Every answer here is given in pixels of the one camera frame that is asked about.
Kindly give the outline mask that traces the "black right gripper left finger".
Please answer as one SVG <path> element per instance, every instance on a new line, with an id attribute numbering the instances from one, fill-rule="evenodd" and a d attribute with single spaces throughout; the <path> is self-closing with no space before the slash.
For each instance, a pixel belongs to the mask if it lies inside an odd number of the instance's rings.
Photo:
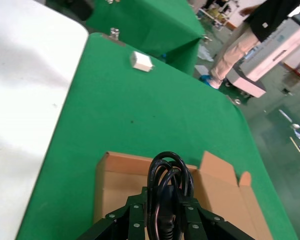
<path id="1" fill-rule="evenodd" d="M 79 240 L 144 240 L 146 238 L 147 188 L 127 198 L 126 204 L 98 220 Z"/>

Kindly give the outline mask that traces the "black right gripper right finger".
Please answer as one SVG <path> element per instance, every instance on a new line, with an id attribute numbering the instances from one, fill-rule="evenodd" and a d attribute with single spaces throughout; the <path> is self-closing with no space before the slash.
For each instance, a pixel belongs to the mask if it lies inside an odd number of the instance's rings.
<path id="1" fill-rule="evenodd" d="M 201 207 L 196 198 L 179 196 L 176 217 L 185 240 L 252 240 L 223 217 Z"/>

